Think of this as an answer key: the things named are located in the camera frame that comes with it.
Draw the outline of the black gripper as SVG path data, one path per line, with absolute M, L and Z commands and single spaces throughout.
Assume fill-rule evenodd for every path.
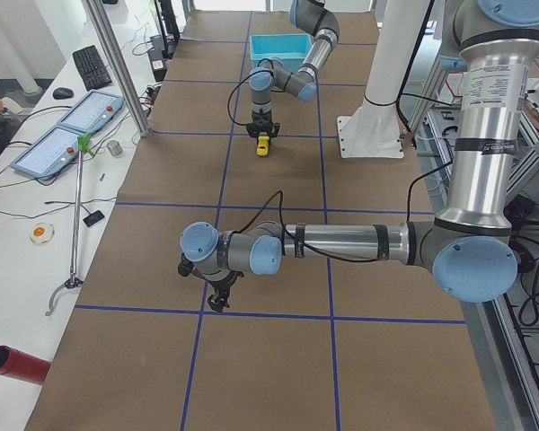
M 193 275 L 202 278 L 214 287 L 215 293 L 208 297 L 208 306 L 214 312 L 222 312 L 228 307 L 227 300 L 231 287 L 239 277 L 243 277 L 243 272 L 220 268 L 210 258 L 201 262 L 192 262 L 184 253 L 181 254 L 178 273 L 182 277 Z
M 252 121 L 246 125 L 249 137 L 257 139 L 259 135 L 267 135 L 269 138 L 278 136 L 280 123 L 274 122 L 272 110 L 252 111 Z

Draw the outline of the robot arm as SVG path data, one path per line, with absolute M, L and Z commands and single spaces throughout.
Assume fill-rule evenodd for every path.
M 285 256 L 399 260 L 426 268 L 444 291 L 468 303 L 512 287 L 517 259 L 503 208 L 528 67 L 539 54 L 539 2 L 461 4 L 451 28 L 468 73 L 445 208 L 432 222 L 398 226 L 277 221 L 240 233 L 191 224 L 181 234 L 178 271 L 214 287 L 213 310 L 225 309 L 238 277 L 273 275 Z
M 289 20 L 300 34 L 250 37 L 252 121 L 245 127 L 253 138 L 278 135 L 279 123 L 271 111 L 274 88 L 301 101 L 314 97 L 318 72 L 339 41 L 338 21 L 323 1 L 294 1 Z

